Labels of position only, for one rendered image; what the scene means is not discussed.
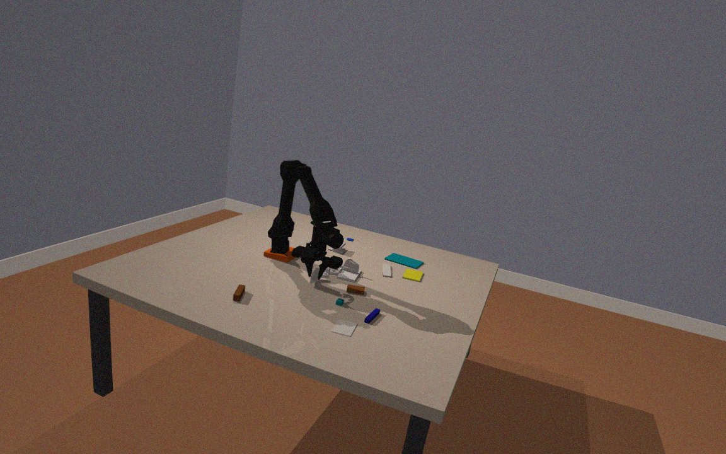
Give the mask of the white flat square plate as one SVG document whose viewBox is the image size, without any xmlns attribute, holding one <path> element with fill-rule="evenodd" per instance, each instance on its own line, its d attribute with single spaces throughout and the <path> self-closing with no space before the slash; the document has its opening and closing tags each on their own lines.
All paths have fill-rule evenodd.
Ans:
<svg viewBox="0 0 726 454">
<path fill-rule="evenodd" d="M 357 323 L 343 321 L 343 320 L 339 319 L 335 323 L 333 329 L 331 329 L 330 332 L 351 336 L 351 334 L 354 333 L 354 329 L 356 326 L 357 326 Z"/>
</svg>

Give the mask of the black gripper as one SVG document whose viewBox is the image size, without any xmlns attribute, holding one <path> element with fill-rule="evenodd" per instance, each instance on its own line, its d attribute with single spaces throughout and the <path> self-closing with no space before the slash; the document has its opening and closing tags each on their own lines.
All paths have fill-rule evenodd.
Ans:
<svg viewBox="0 0 726 454">
<path fill-rule="evenodd" d="M 325 243 L 318 242 L 318 241 L 311 239 L 310 245 L 312 247 L 314 247 L 314 245 L 319 245 L 319 248 L 321 251 L 320 261 L 322 261 L 322 264 L 319 265 L 320 269 L 319 269 L 318 281 L 320 280 L 323 273 L 325 273 L 325 270 L 327 267 L 330 267 L 332 269 L 338 269 L 343 264 L 343 260 L 340 257 L 336 257 L 336 256 L 325 257 L 325 255 L 326 255 L 326 244 Z M 295 247 L 291 252 L 291 256 L 299 258 L 300 254 L 302 253 L 302 251 L 304 249 L 305 249 L 305 247 L 302 247 L 302 245 Z M 305 262 L 305 265 L 306 265 L 306 271 L 308 272 L 308 277 L 311 277 L 313 264 L 307 264 Z"/>
</svg>

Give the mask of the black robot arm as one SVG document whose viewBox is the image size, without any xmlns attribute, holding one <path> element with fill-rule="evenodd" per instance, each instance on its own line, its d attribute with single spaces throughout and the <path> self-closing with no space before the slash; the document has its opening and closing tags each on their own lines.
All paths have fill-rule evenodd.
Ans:
<svg viewBox="0 0 726 454">
<path fill-rule="evenodd" d="M 340 230 L 335 229 L 337 220 L 331 205 L 322 198 L 319 187 L 315 183 L 310 166 L 306 166 L 299 160 L 283 161 L 280 164 L 280 177 L 283 179 L 282 193 L 280 194 L 279 215 L 273 221 L 273 226 L 268 231 L 272 239 L 272 250 L 270 253 L 285 255 L 290 250 L 288 236 L 292 236 L 294 222 L 291 219 L 291 209 L 295 183 L 300 179 L 306 197 L 310 202 L 310 215 L 313 221 L 312 239 L 330 245 L 333 249 L 339 249 L 343 244 L 343 236 Z M 323 223 L 331 221 L 329 223 Z M 301 262 L 314 264 L 321 258 L 319 245 L 312 247 L 310 243 L 300 254 Z"/>
</svg>

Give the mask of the yellow flat plate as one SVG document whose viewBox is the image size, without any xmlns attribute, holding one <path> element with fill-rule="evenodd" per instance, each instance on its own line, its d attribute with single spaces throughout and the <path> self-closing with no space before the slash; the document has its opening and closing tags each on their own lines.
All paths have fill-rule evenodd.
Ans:
<svg viewBox="0 0 726 454">
<path fill-rule="evenodd" d="M 405 274 L 403 275 L 403 278 L 408 279 L 409 281 L 420 282 L 422 275 L 423 275 L 423 271 L 415 271 L 415 270 L 407 269 L 405 271 Z"/>
</svg>

